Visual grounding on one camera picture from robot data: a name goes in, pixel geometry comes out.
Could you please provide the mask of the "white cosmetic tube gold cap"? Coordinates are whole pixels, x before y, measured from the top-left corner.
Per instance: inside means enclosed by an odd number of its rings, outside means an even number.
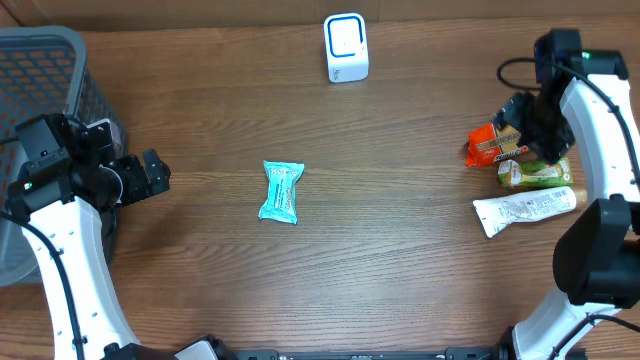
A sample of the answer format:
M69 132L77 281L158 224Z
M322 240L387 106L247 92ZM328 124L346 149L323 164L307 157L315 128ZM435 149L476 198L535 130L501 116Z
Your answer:
M474 200L473 208L488 238L515 223L534 223L587 206L587 191L569 186Z

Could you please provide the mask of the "orange biscuit roll package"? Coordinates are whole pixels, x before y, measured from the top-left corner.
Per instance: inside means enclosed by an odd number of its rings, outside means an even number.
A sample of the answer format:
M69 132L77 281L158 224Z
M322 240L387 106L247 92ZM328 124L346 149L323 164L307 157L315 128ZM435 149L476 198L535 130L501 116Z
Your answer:
M510 125L499 129L488 123L471 131L465 165L484 167L527 153L529 148L518 144L520 137L521 134Z

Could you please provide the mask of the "green juice carton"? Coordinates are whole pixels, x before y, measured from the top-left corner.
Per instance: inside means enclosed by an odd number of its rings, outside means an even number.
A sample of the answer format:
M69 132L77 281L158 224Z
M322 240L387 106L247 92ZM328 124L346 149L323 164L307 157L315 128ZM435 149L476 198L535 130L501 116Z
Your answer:
M499 164L498 179L503 187L553 188L572 185L571 164L563 157L553 165L542 161L516 162L505 160Z

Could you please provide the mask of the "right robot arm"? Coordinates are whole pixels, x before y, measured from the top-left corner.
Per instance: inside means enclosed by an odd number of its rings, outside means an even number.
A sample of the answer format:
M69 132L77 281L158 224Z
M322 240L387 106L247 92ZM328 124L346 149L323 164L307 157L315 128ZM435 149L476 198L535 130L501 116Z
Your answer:
M542 50L539 93L532 104L503 113L517 119L526 144L544 160L576 145L587 180L587 207L556 243L555 286L534 312L508 329L493 359L583 359L574 346L639 301L639 132L630 105L629 74L615 50Z

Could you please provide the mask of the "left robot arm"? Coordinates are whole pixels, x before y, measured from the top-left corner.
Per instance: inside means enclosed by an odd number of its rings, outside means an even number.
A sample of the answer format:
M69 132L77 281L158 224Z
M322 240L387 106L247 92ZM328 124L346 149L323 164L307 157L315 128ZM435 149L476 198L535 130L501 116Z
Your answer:
M168 191L170 170L153 150L119 156L120 129L108 118L86 125L63 114L15 128L23 173L8 187L2 218L18 225L38 264L57 359L220 360L205 336L174 353L142 345L121 309L103 246L103 216Z

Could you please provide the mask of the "teal wet wipes pack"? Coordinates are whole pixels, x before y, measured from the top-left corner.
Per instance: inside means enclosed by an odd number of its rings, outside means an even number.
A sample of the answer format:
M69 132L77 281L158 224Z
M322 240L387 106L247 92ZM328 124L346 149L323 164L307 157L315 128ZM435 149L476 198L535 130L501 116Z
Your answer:
M268 179L267 198L259 210L259 219L282 223L298 223L296 210L296 183L302 177L302 163L264 161Z

